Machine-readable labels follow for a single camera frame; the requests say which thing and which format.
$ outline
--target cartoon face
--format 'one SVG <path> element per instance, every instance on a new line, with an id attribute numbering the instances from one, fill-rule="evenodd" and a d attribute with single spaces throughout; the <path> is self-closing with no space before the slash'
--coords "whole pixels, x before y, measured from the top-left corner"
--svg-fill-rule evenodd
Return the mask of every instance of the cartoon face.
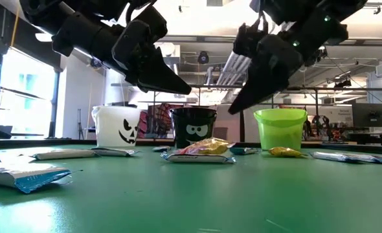
<path id="1" fill-rule="evenodd" d="M 186 140 L 190 144 L 193 144 L 195 142 L 198 142 L 206 138 L 206 135 L 208 133 L 208 125 L 204 125 L 204 126 L 187 125 L 186 132 L 188 133 L 188 135 L 186 136 Z"/>
<path id="2" fill-rule="evenodd" d="M 124 119 L 124 129 L 119 130 L 119 136 L 128 144 L 134 144 L 137 139 L 138 126 L 132 126 Z"/>

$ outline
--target green table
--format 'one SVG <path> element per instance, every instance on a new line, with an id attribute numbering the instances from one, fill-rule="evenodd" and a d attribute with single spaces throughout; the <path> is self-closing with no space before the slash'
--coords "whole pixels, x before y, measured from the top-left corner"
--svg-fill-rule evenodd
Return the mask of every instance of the green table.
<path id="1" fill-rule="evenodd" d="M 52 161 L 83 171 L 28 195 L 0 187 L 0 232 L 382 232 L 382 165 L 261 155 L 174 164 L 136 150 Z"/>

